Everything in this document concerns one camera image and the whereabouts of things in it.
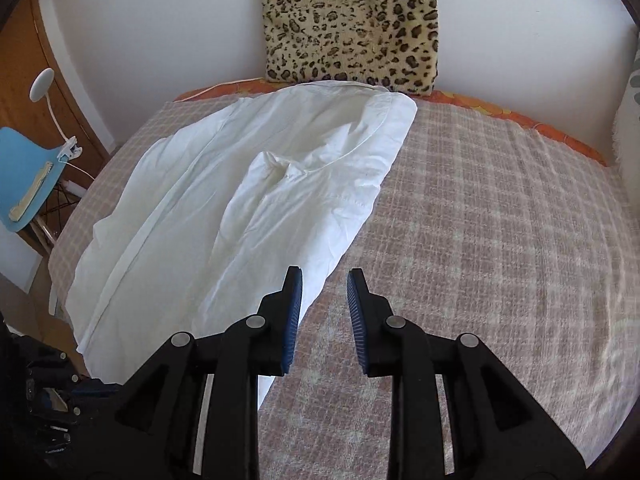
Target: leopard print fabric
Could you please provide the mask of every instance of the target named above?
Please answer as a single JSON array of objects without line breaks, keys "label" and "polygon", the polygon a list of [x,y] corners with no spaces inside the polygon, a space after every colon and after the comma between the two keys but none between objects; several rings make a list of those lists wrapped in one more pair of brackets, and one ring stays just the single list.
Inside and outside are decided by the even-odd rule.
[{"label": "leopard print fabric", "polygon": [[436,0],[262,0],[266,77],[382,85],[428,95],[437,74]]}]

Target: brown checkered blanket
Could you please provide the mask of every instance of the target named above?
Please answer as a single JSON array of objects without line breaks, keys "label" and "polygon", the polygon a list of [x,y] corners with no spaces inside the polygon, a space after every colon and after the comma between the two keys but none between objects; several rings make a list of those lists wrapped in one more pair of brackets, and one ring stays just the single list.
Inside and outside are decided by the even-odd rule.
[{"label": "brown checkered blanket", "polygon": [[[51,255],[62,301],[143,153],[235,99],[166,104],[113,157]],[[262,405],[263,478],[385,477],[391,386],[357,364],[351,267],[428,332],[478,334],[587,463],[638,396],[640,233],[616,171],[509,121],[417,105],[373,214],[302,322],[291,373]]]}]

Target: lamp head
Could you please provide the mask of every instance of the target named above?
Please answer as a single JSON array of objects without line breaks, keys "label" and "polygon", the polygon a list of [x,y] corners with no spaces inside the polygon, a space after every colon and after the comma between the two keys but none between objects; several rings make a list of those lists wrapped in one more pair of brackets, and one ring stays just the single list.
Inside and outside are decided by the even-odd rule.
[{"label": "lamp head", "polygon": [[29,99],[31,99],[31,101],[35,103],[44,97],[47,91],[49,91],[51,83],[53,83],[53,76],[55,76],[55,74],[52,68],[46,68],[38,74],[29,92]]}]

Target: orange floral cloth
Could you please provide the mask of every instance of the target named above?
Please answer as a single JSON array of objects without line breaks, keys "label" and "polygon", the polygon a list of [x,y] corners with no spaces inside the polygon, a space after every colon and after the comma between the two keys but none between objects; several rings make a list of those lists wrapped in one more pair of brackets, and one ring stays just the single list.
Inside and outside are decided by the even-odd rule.
[{"label": "orange floral cloth", "polygon": [[[200,99],[211,99],[213,97],[220,97],[228,94],[267,94],[268,92],[279,90],[280,88],[284,88],[285,86],[289,86],[289,84],[269,83],[263,78],[250,79],[246,81],[235,81],[232,83],[222,83],[209,89],[192,90],[190,92],[186,92],[185,94],[178,96],[176,98],[176,101],[196,101]],[[549,124],[539,123],[537,121],[534,121],[533,119],[528,118],[527,116],[524,116],[517,112],[512,112],[511,110],[507,110],[506,108],[502,108],[500,106],[487,103],[473,97],[466,97],[450,92],[441,92],[439,90],[434,90],[429,96],[412,97],[416,99],[423,99],[430,103],[440,103],[459,106],[461,108],[468,108],[469,110],[476,110],[481,114],[491,116],[496,119],[513,121],[527,130],[535,129],[540,135],[548,137],[549,139],[556,140],[557,142],[562,142],[563,144],[569,146],[572,150],[575,150],[576,152],[581,153],[584,156],[596,160],[603,166],[607,165],[607,163],[604,161],[604,158],[602,157],[602,155],[600,155],[599,152],[597,152],[590,146],[587,146],[585,143],[580,142],[580,140],[574,139],[573,137],[562,133],[560,130],[556,130]]]}]

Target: chair seat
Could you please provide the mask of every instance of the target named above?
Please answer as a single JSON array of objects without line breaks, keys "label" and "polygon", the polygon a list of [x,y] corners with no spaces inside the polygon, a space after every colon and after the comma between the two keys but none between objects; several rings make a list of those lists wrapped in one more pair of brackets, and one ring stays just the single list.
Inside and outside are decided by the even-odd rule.
[{"label": "chair seat", "polygon": [[[0,128],[0,219],[11,232],[24,228],[45,203],[64,169],[58,160],[60,148],[45,150],[11,128]],[[44,179],[27,211],[17,222],[9,218],[9,211],[27,193],[33,179],[46,162],[53,168]]]}]

